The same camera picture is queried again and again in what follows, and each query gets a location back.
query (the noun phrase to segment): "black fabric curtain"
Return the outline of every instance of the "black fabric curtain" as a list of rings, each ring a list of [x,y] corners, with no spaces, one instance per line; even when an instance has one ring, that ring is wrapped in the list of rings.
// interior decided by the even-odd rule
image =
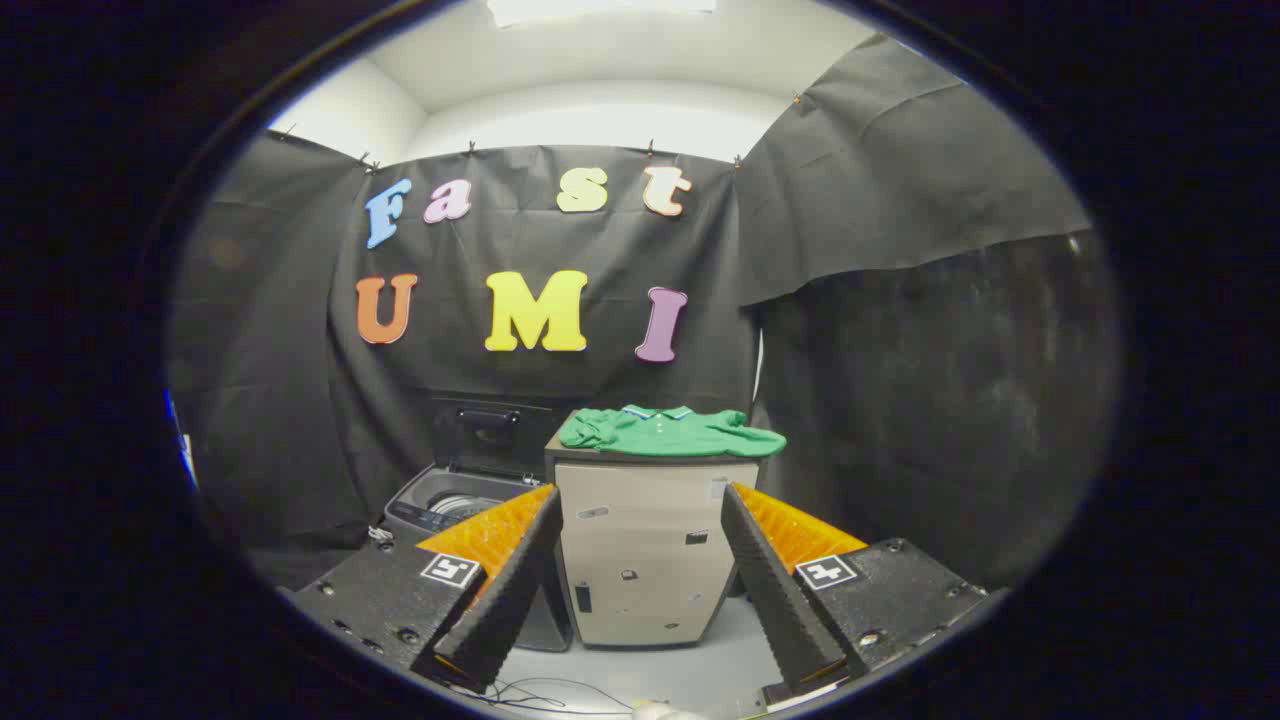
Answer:
[[[648,167],[677,167],[678,217],[649,210]],[[608,200],[557,206],[561,177],[600,168]],[[175,283],[169,373],[201,489],[266,575],[288,587],[358,547],[392,495],[436,460],[433,398],[535,398],[749,410],[756,332],[739,307],[737,209],[727,163],[609,147],[518,147],[366,173],[351,158],[278,135],[250,146],[189,238]],[[374,249],[365,204],[408,178],[396,234]],[[471,183],[466,215],[428,224],[431,192]],[[579,270],[588,346],[485,348],[492,273],[536,297]],[[416,274],[408,325],[361,338],[356,282]],[[649,290],[684,292],[675,360],[635,355]],[[379,319],[392,320],[393,290]]]
[[[998,108],[882,40],[742,163],[740,299],[764,334],[762,488],[998,587],[1088,491],[1116,342],[1089,220]]]
[[[805,90],[746,155],[736,190],[742,305],[824,275],[1091,227],[1004,111],[887,38]]]
[[[335,209],[364,182],[351,158],[264,136],[187,240],[169,387],[200,488],[248,547],[367,521],[338,442],[325,333]]]
[[[692,187],[677,191],[678,217],[645,208],[644,169],[677,167]],[[590,213],[557,206],[561,177],[600,168],[608,200]],[[614,147],[515,147],[430,158],[374,176],[347,222],[333,279],[330,340],[342,386],[338,415],[357,477],[370,495],[389,493],[431,462],[433,397],[539,398],[572,406],[689,405],[710,413],[749,410],[756,334],[735,302],[737,210],[733,167],[685,155],[649,156]],[[396,234],[367,249],[365,202],[401,179]],[[428,224],[424,210],[440,184],[471,183],[471,208],[456,220]],[[485,348],[494,293],[492,273],[522,274],[536,297],[558,270],[579,270],[581,352],[520,345]],[[356,282],[417,275],[408,327],[388,345],[356,332]],[[635,355],[649,323],[653,287],[684,292],[671,363]],[[390,322],[392,288],[383,290],[380,319]]]

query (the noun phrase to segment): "letter u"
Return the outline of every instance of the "letter u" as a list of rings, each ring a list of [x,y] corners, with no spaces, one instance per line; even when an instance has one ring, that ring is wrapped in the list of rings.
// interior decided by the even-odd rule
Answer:
[[[374,345],[396,342],[404,334],[404,328],[408,327],[408,296],[417,284],[417,275],[406,273],[392,278],[396,309],[387,325],[378,322],[378,297],[385,284],[383,278],[365,278],[356,283],[356,329],[365,342]]]

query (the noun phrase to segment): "ceiling light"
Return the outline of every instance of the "ceiling light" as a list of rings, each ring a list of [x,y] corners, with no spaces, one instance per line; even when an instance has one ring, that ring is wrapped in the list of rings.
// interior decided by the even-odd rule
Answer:
[[[712,13],[716,0],[489,0],[498,27],[620,12]]]

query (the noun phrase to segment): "green shirt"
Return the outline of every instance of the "green shirt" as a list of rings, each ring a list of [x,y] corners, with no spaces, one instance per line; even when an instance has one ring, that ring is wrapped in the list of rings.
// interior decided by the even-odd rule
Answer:
[[[622,410],[584,409],[561,428],[564,447],[594,447],[627,455],[739,455],[763,457],[787,445],[771,430],[748,428],[746,415],[722,410],[699,415],[689,407],[648,410],[627,405]]]

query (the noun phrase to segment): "white cabinet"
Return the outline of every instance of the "white cabinet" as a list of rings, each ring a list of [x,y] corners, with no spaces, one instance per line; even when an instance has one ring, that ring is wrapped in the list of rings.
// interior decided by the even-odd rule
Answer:
[[[562,571],[588,646],[698,642],[727,589],[721,503],[730,482],[755,487],[756,462],[646,460],[554,462]]]

